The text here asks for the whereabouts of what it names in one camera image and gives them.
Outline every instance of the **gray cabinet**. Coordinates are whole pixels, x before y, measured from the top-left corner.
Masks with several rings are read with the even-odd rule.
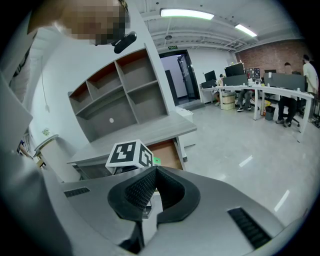
[[[122,128],[168,115],[146,49],[102,67],[68,96],[90,142]]]

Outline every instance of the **wooden drawer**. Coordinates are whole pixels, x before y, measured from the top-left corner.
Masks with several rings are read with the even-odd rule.
[[[161,165],[182,170],[179,155],[172,139],[149,145],[153,156],[161,159]]]

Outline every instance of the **white cube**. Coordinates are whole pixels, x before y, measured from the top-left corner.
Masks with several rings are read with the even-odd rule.
[[[116,168],[126,166],[137,168],[154,166],[154,154],[140,139],[116,143],[113,145],[105,167],[115,174]]]

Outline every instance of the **white wall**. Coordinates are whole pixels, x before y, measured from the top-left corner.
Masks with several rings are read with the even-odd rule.
[[[212,70],[219,79],[220,74],[225,75],[225,67],[230,66],[231,62],[237,62],[234,53],[214,49],[188,49],[191,59],[196,81],[199,84],[206,81],[205,73]],[[202,93],[200,90],[200,98],[203,103],[211,101],[209,93]]]
[[[162,62],[164,70],[170,70],[177,97],[180,98],[186,96],[187,90],[186,85],[183,81],[184,77],[182,76],[181,69],[178,64],[178,56],[173,55],[161,58],[160,60]]]
[[[43,83],[46,100],[50,108],[45,110],[42,81],[37,81],[31,114],[33,120],[29,130],[36,145],[42,142],[40,132],[49,128],[64,141],[64,150],[73,155],[84,147],[88,140],[82,132],[69,102],[68,92],[73,91],[88,77],[110,62],[142,49],[145,44],[159,80],[166,106],[174,111],[175,104],[171,95],[165,70],[151,35],[132,0],[127,0],[131,16],[130,31],[137,33],[137,40],[120,54],[115,54],[110,45],[89,45],[87,41],[63,37],[43,68]]]

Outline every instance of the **gray floor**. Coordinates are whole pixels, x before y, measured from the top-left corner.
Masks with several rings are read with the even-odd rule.
[[[320,186],[320,129],[308,123],[298,143],[296,123],[254,121],[253,111],[212,104],[192,112],[197,144],[185,148],[187,171],[234,186],[286,226],[308,212]]]

